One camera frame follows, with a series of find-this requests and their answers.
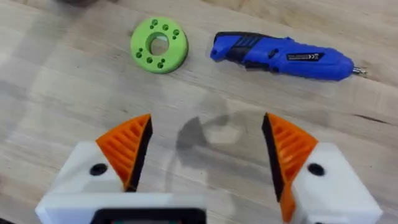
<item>wooden table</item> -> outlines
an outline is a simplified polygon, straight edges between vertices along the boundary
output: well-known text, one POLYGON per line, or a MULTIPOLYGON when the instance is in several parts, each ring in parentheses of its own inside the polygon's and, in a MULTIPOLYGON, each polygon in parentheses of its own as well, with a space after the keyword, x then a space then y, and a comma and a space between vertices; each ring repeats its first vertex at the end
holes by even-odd
POLYGON ((34 208, 78 141, 151 113, 140 191, 209 195, 210 223, 280 223, 261 133, 269 111, 336 143, 384 210, 379 223, 397 223, 397 58, 394 0, 3 0, 0 217, 38 223, 34 208), (129 56, 150 16, 175 19, 189 40, 169 75, 129 56), (334 47, 370 77, 317 82, 214 63, 222 30, 334 47))

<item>orange gripper pad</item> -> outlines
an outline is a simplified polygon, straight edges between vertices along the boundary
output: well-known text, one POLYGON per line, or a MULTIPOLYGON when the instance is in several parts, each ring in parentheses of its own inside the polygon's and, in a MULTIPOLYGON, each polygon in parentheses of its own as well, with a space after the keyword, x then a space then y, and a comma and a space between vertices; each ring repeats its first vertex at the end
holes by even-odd
POLYGON ((130 119, 99 137, 96 142, 123 182, 125 191, 137 190, 152 136, 150 115, 130 119))
POLYGON ((295 210, 291 190, 293 180, 318 141, 296 125, 270 113, 266 113, 262 129, 282 218, 289 222, 295 210))

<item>table surface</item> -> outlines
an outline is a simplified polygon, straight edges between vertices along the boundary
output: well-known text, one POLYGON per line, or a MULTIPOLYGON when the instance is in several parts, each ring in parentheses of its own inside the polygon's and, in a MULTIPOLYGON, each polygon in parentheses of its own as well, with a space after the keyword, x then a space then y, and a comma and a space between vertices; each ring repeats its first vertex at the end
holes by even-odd
POLYGON ((266 111, 338 145, 398 222, 398 1, 53 0, 0 2, 0 217, 34 214, 75 144, 151 113, 141 192, 211 195, 210 223, 280 223, 261 123, 266 111), (139 68, 129 39, 151 16, 176 20, 189 54, 168 75, 139 68), (334 47, 366 78, 317 82, 214 63, 218 31, 334 47))

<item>black component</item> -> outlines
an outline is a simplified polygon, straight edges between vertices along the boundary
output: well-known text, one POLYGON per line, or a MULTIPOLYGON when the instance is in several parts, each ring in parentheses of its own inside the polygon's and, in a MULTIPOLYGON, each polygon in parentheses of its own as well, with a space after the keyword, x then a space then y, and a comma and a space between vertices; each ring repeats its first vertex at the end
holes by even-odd
POLYGON ((301 62, 317 62, 325 53, 300 53, 300 54, 287 54, 287 60, 295 60, 301 62))
POLYGON ((242 63, 246 54, 251 50, 251 47, 231 47, 231 50, 225 55, 225 58, 232 62, 242 63))
POLYGON ((261 34, 242 35, 225 55, 225 58, 232 62, 242 63, 246 54, 261 40, 259 35, 261 34))
POLYGON ((71 4, 72 6, 84 7, 96 2, 97 0, 56 0, 56 1, 65 2, 67 4, 71 4))
POLYGON ((90 169, 90 174, 93 176, 102 175, 108 170, 108 166, 106 164, 95 164, 90 169))
POLYGON ((271 72, 273 72, 273 73, 279 73, 279 68, 273 67, 273 68, 271 69, 271 72))
POLYGON ((269 162, 271 164, 272 181, 274 183, 276 199, 279 202, 285 183, 282 179, 282 174, 280 173, 280 165, 276 154, 274 135, 272 133, 271 122, 269 121, 268 114, 265 115, 264 121, 262 122, 262 133, 264 134, 267 142, 269 162))
POLYGON ((271 50, 271 51, 269 52, 269 54, 268 54, 268 59, 271 59, 271 58, 272 58, 273 56, 275 56, 275 54, 278 53, 278 52, 279 52, 278 49, 271 50))
POLYGON ((317 175, 317 176, 325 175, 325 169, 319 164, 311 163, 310 165, 308 165, 307 169, 313 175, 317 175))
POLYGON ((148 123, 142 134, 142 139, 138 148, 136 163, 134 164, 134 168, 131 172, 129 186, 126 189, 127 192, 137 191, 139 178, 141 177, 141 171, 144 167, 145 155, 147 154, 147 148, 150 137, 152 137, 152 133, 152 120, 149 118, 148 123))
POLYGON ((268 63, 253 62, 250 60, 245 61, 244 66, 246 67, 246 69, 262 69, 265 71, 268 71, 269 69, 268 63))
POLYGON ((14 223, 9 222, 9 221, 7 221, 7 220, 4 220, 4 219, 0 218, 0 224, 14 224, 14 223))
POLYGON ((236 32, 236 31, 229 31, 229 32, 218 32, 214 38, 214 43, 216 42, 218 37, 225 36, 225 35, 241 35, 241 36, 250 36, 250 37, 267 37, 267 38, 274 38, 274 39, 281 39, 278 37, 271 37, 269 35, 258 34, 253 32, 236 32))
POLYGON ((206 212, 198 208, 104 208, 95 212, 91 224, 113 221, 181 221, 181 224, 206 224, 206 212))

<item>center hole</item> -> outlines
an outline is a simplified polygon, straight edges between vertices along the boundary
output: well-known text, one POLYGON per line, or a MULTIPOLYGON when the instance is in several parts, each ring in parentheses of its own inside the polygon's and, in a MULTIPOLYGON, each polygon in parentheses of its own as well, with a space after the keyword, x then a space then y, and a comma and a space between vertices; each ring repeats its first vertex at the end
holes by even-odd
POLYGON ((152 55, 162 55, 169 49, 167 36, 160 32, 152 34, 148 40, 148 49, 152 55))

